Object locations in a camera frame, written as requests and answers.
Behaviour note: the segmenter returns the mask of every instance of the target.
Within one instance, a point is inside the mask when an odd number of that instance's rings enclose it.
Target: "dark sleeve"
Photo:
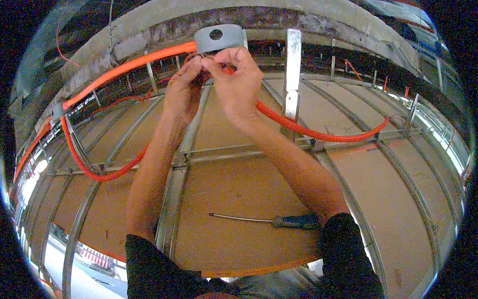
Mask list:
[[[383,287],[365,254],[352,215],[332,216],[322,229],[324,279],[340,298],[383,298]]]
[[[181,270],[151,242],[126,236],[128,298],[194,298],[209,291],[206,279]]]

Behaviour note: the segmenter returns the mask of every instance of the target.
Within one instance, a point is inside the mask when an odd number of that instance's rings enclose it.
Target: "gray electrical box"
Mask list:
[[[234,24],[199,29],[194,34],[194,41],[198,54],[244,45],[242,28]]]

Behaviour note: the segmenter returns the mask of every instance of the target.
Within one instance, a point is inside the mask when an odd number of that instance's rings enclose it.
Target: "plywood floor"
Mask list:
[[[267,81],[282,94],[283,80]],[[325,81],[312,83],[336,97],[368,126],[375,127],[383,122],[380,114],[339,85]],[[367,97],[388,115],[406,113],[399,105],[389,105],[363,87],[347,85],[347,88]],[[341,111],[309,87],[301,83],[299,92],[299,117],[310,129],[336,135],[361,133]],[[260,99],[275,112],[281,112],[279,104],[265,89],[261,90]],[[151,104],[140,103],[128,108],[94,147],[92,142],[121,110],[80,127],[78,135],[83,146],[92,146],[88,156],[90,161],[104,162],[118,140]],[[140,123],[118,155],[115,165],[122,166],[131,160],[149,142],[162,109],[162,103],[157,104]],[[269,126],[279,130],[278,124],[266,117],[263,119]],[[393,131],[396,128],[388,124],[385,130]],[[456,209],[461,209],[459,194],[446,167],[423,139],[416,138],[416,141],[442,174]],[[224,117],[213,89],[197,130],[194,149],[249,143],[250,140]],[[392,141],[389,147],[419,186],[427,200],[439,239],[443,241],[451,216],[437,180],[408,141]],[[383,259],[390,297],[408,297],[432,265],[424,224],[408,189],[385,156],[373,146],[337,149],[329,154],[350,185],[372,227]],[[69,156],[68,150],[60,151],[55,167],[76,168]],[[105,253],[124,256],[124,212],[134,173],[130,171],[115,181],[101,184],[87,214],[80,235],[81,242]],[[38,191],[31,199],[31,213],[38,214],[36,222],[27,222],[32,232],[33,259],[39,258],[43,229],[64,179],[55,178],[41,206],[38,199],[42,197],[45,186],[37,187]],[[54,219],[66,231],[71,229],[79,204],[91,183],[85,176],[75,175],[66,191]],[[263,156],[191,165],[176,239],[176,263],[192,270],[243,270],[280,265],[319,254],[316,248],[318,234],[315,232],[275,229],[269,224],[213,218],[208,216],[209,212],[262,219],[308,212],[275,166]]]

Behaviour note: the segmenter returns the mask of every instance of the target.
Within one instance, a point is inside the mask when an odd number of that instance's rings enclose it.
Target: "hand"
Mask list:
[[[201,70],[201,57],[196,56],[171,77],[166,87],[163,115],[178,120],[181,125],[193,120],[199,107],[201,86],[193,85],[191,81]]]
[[[262,72],[245,47],[224,49],[214,58],[201,61],[214,78],[214,88],[227,118],[234,124],[257,118],[256,96],[261,88]],[[221,63],[234,65],[237,71],[228,75]]]

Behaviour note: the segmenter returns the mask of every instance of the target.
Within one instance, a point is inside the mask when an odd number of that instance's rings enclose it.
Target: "screwdriver handle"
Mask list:
[[[298,228],[301,230],[320,229],[319,219],[315,214],[288,217],[275,216],[272,224],[274,227],[289,227]]]

